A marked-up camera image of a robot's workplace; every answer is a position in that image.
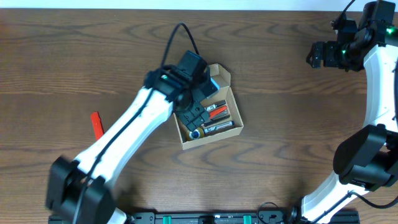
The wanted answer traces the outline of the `black whiteboard marker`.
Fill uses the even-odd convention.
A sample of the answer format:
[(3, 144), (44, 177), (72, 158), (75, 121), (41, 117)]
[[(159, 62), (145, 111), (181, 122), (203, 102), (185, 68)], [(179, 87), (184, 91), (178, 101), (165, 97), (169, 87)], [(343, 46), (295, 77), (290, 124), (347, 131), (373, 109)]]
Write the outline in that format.
[(221, 106), (224, 106), (226, 104), (225, 100), (217, 101), (209, 106), (206, 107), (206, 111), (212, 111), (215, 110)]

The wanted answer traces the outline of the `yellow tape roll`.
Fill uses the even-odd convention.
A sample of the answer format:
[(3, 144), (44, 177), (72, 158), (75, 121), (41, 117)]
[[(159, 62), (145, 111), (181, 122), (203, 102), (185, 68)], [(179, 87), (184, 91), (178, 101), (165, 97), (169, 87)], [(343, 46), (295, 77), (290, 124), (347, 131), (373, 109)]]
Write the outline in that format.
[(187, 140), (192, 141), (205, 137), (204, 130), (202, 128), (196, 128), (194, 131), (187, 132)]

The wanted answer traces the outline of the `red black stapler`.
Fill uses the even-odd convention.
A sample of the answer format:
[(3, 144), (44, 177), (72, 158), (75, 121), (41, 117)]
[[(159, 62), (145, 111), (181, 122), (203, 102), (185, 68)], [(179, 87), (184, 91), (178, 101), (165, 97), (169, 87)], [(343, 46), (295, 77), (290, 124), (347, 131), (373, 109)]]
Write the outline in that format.
[(208, 126), (211, 122), (215, 121), (216, 119), (229, 115), (228, 107), (226, 105), (220, 106), (219, 108), (210, 111), (209, 114), (210, 117), (207, 121), (205, 121), (203, 126)]

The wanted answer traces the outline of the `blue whiteboard marker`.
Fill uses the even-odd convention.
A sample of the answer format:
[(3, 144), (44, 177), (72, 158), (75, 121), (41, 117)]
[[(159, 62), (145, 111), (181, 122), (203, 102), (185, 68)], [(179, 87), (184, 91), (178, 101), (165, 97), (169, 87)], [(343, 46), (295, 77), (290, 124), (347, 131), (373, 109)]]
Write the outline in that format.
[(234, 126), (234, 121), (228, 121), (225, 123), (210, 126), (210, 127), (204, 129), (204, 133), (205, 133), (205, 135), (207, 135), (207, 134), (214, 133), (216, 131), (219, 131), (221, 129), (225, 129), (225, 128), (228, 128), (231, 126)]

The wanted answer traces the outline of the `cardboard box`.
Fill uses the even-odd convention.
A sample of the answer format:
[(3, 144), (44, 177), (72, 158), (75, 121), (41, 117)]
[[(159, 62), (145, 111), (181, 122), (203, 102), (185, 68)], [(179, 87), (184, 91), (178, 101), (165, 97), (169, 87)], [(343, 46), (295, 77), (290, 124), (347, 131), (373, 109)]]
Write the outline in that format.
[(174, 117), (184, 150), (237, 136), (244, 127), (230, 87), (231, 74), (216, 63), (210, 65), (210, 76), (220, 86), (216, 95), (201, 103), (210, 113), (210, 118), (195, 131), (190, 132), (177, 117)]

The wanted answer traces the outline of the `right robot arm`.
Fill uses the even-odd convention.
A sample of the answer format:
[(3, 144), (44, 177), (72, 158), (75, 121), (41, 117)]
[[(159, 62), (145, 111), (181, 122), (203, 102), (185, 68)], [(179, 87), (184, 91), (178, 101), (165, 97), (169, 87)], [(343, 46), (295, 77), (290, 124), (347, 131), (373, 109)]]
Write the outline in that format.
[(371, 1), (356, 22), (341, 13), (331, 22), (335, 41), (315, 42), (306, 61), (313, 68), (365, 71), (363, 127), (335, 151), (333, 171), (293, 207), (289, 223), (352, 223), (343, 208), (354, 199), (397, 182), (396, 5)]

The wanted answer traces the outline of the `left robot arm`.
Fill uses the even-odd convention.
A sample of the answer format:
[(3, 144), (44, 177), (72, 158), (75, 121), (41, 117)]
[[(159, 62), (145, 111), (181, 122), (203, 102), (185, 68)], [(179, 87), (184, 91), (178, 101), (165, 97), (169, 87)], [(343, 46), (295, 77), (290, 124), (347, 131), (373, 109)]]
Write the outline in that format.
[(150, 71), (124, 114), (88, 149), (69, 161), (60, 156), (49, 172), (45, 206), (68, 223), (129, 223), (112, 189), (124, 166), (172, 114), (194, 131), (209, 117), (201, 101), (219, 90), (201, 56), (186, 51), (177, 65)]

